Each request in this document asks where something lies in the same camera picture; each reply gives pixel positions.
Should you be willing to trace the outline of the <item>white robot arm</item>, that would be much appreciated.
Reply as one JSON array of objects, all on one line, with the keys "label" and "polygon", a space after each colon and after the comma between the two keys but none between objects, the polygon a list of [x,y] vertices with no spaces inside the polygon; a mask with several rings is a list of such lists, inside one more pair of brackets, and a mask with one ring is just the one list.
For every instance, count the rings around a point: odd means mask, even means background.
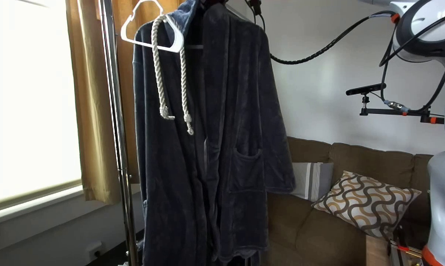
[{"label": "white robot arm", "polygon": [[[393,51],[381,63],[399,56],[405,62],[436,62],[441,66],[437,88],[443,93],[445,110],[445,0],[362,0],[384,6],[399,16]],[[427,162],[430,227],[422,248],[427,266],[445,266],[445,122],[441,147]]]}]

